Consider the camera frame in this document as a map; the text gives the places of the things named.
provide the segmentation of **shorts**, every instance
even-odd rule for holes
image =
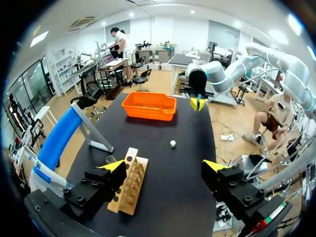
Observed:
[[[123,52],[123,59],[128,59],[126,65],[130,66],[136,63],[135,50],[127,50]]]
[[[273,134],[273,139],[276,140],[276,133],[277,133],[277,127],[281,126],[281,124],[273,117],[273,115],[269,114],[268,112],[265,112],[268,116],[268,120],[266,123],[262,123],[263,126],[265,126],[270,132]]]

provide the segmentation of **white t-shirt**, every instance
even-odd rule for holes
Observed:
[[[283,96],[279,94],[273,95],[269,101],[273,102],[270,114],[272,114],[276,121],[278,121],[282,126],[290,126],[294,114],[294,109],[291,102],[286,103],[283,99]],[[280,102],[285,107],[284,110],[280,109],[278,102]]]
[[[124,48],[122,49],[123,52],[134,50],[135,46],[133,46],[133,43],[130,40],[130,38],[126,34],[123,34],[121,31],[118,31],[115,36],[115,42],[119,44],[121,39],[125,39],[125,45],[124,45]]]

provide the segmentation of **wooden peg board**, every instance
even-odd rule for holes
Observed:
[[[137,157],[137,152],[137,149],[130,147],[126,153],[124,161],[127,177],[113,200],[108,204],[110,211],[115,213],[122,211],[134,215],[148,165],[148,159]]]

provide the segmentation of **ceiling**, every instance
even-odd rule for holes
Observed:
[[[309,54],[306,45],[310,42],[306,35],[298,37],[287,24],[288,12],[269,0],[59,0],[28,30],[21,49],[16,55],[16,62],[10,76],[17,76],[19,69],[25,68],[25,64],[34,63],[36,55],[44,54],[47,42],[60,38],[67,32],[69,26],[76,20],[85,16],[94,16],[97,21],[91,26],[82,29],[80,34],[102,28],[101,23],[107,25],[131,18],[156,16],[161,14],[198,17],[218,21],[234,27],[235,21],[241,22],[243,32],[254,36],[266,45],[275,44],[280,50],[293,54],[305,62],[312,75],[315,75],[314,61]],[[49,33],[45,40],[30,48],[32,39],[45,31]],[[288,45],[281,45],[269,37],[269,30],[283,32]]]

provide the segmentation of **power strip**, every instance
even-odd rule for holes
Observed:
[[[233,141],[234,137],[231,134],[229,134],[229,135],[221,135],[221,140],[223,140],[223,141]]]

